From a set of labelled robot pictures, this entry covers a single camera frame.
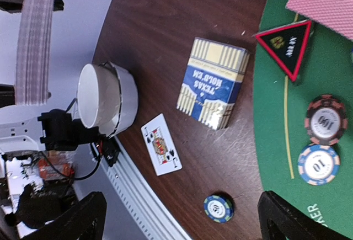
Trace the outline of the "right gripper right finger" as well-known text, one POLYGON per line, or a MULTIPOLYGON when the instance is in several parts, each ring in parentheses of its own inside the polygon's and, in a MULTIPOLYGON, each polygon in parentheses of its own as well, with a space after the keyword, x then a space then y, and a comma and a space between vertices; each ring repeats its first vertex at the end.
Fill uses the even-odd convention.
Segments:
POLYGON ((258 202, 262 239, 344 239, 345 236, 306 216, 273 191, 258 202))

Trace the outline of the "blue white chips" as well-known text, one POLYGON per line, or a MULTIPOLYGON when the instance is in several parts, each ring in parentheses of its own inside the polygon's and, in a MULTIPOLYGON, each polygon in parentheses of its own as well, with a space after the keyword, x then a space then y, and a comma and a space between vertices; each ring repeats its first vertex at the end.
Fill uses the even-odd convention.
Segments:
POLYGON ((297 166, 306 183, 325 185, 335 179, 340 167, 340 157, 331 146, 311 144, 299 154, 297 166))

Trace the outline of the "red backed card deck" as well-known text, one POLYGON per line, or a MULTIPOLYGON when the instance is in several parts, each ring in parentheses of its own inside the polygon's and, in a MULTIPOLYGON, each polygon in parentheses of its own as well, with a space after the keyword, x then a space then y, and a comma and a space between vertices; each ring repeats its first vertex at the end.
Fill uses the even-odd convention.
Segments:
POLYGON ((49 99, 49 64, 54 0, 24 0, 14 83, 15 105, 44 105, 49 99))

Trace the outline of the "red card being dealt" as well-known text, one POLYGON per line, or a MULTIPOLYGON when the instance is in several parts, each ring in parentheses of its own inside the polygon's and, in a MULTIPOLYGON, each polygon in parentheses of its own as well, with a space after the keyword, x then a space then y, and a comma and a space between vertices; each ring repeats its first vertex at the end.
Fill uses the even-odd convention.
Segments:
POLYGON ((352 0, 288 0, 286 8, 352 40, 352 0))

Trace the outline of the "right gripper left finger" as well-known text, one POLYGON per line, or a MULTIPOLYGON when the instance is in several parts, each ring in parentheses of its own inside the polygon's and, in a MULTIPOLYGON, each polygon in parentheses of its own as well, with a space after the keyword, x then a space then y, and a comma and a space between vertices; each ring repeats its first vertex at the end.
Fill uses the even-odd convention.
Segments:
POLYGON ((24 239, 103 239, 107 203, 103 193, 94 191, 59 218, 24 239))

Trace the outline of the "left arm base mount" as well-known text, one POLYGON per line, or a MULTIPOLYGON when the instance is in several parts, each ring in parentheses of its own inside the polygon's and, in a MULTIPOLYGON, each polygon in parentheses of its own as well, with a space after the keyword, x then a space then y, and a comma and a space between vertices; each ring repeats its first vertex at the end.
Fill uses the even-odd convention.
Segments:
POLYGON ((38 121, 44 131, 40 142, 47 150, 74 151, 79 145, 102 144, 102 154, 110 167, 116 163, 121 152, 114 138, 101 134, 98 127, 84 127, 80 119, 73 119, 71 114, 64 110, 54 109, 41 113, 38 121))

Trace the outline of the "green poker chip stack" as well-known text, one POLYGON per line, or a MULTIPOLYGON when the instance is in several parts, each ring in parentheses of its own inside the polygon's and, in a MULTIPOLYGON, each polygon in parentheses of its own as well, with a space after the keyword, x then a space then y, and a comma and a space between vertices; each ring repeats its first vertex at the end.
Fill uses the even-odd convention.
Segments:
POLYGON ((215 193, 204 199, 204 212, 214 222, 226 223, 234 215, 235 205, 228 194, 215 193))

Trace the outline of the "orange chips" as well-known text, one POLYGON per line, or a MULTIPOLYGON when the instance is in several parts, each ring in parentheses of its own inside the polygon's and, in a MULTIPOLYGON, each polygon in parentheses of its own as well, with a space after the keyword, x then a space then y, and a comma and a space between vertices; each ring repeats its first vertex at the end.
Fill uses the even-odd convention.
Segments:
POLYGON ((316 97, 307 108, 304 127, 316 145, 337 144, 348 128, 345 104, 331 94, 316 97))

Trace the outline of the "triangular all-in button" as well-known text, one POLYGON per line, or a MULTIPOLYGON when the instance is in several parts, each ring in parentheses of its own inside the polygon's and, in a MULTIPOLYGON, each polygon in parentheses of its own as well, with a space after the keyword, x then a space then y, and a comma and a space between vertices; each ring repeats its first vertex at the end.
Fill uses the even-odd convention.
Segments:
POLYGON ((257 42, 292 82, 301 69, 312 26, 312 20, 303 20, 255 34, 257 42))

